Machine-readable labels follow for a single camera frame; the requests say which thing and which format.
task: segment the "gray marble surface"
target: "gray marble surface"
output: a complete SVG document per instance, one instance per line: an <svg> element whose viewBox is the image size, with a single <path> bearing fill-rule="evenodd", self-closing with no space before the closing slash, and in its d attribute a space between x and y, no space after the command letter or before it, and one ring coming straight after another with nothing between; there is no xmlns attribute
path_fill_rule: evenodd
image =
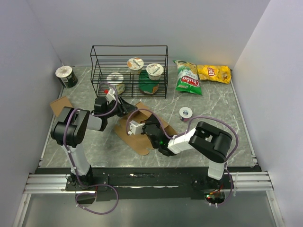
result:
<svg viewBox="0 0 303 227"><path fill-rule="evenodd" d="M91 67L73 68L78 77L78 84L64 89L62 96L67 96L74 107L92 110L94 93L90 82ZM126 98L131 104L142 101L156 114L167 121L177 132L184 132L187 123L179 119L179 109L187 106L193 110L194 116L205 115L221 119L231 125L239 136L239 147L229 160L229 166L254 166L251 150L246 137L243 121L231 85L203 81L203 95L181 93L175 90L177 67L169 67L169 84L167 98ZM113 131L118 117L108 120L104 132L87 130L83 146L88 162L93 167L184 167L208 166L208 160L195 150L182 152L176 156L166 157L157 150L151 150L146 156L138 155L123 142ZM205 120L226 131L225 126L217 122ZM49 138L41 167L69 167L67 157L56 141Z"/></svg>

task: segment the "chip bag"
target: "chip bag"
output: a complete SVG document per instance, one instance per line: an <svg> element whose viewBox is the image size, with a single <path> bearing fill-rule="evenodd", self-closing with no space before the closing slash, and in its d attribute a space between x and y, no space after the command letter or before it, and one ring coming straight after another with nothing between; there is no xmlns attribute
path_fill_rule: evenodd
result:
<svg viewBox="0 0 303 227"><path fill-rule="evenodd" d="M178 69L177 91L187 91L201 95L201 87L197 74L197 66L186 61L174 61Z"/></svg>
<svg viewBox="0 0 303 227"><path fill-rule="evenodd" d="M197 65L200 80L217 81L229 84L232 78L228 66Z"/></svg>

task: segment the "lay's chip bag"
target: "lay's chip bag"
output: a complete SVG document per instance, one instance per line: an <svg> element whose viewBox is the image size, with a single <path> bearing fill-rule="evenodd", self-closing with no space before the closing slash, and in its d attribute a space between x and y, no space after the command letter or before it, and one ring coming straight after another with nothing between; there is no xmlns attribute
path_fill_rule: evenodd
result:
<svg viewBox="0 0 303 227"><path fill-rule="evenodd" d="M229 84L232 78L231 70L228 66L197 65L197 70L200 80Z"/></svg>

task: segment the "yogurt cup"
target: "yogurt cup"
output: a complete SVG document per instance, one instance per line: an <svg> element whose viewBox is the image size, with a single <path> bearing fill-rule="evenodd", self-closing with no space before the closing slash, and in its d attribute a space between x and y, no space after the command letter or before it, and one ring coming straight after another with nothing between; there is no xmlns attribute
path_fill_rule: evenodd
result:
<svg viewBox="0 0 303 227"><path fill-rule="evenodd" d="M125 84L123 83L123 75L118 72L113 72L112 74L108 75L106 80L107 83L115 86L118 95L125 91Z"/></svg>
<svg viewBox="0 0 303 227"><path fill-rule="evenodd" d="M146 71L151 80L159 80L163 73L163 67L158 63L152 63L146 67Z"/></svg>
<svg viewBox="0 0 303 227"><path fill-rule="evenodd" d="M131 58L127 62L127 66L132 74L140 74L143 68L144 62L141 58Z"/></svg>

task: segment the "green chip bag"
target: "green chip bag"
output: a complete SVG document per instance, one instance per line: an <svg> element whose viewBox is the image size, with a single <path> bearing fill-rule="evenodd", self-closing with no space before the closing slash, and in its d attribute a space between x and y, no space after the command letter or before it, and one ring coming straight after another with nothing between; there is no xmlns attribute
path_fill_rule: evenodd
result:
<svg viewBox="0 0 303 227"><path fill-rule="evenodd" d="M201 87L197 74L197 66L186 61L174 61L178 69L177 91L187 91L201 95Z"/></svg>

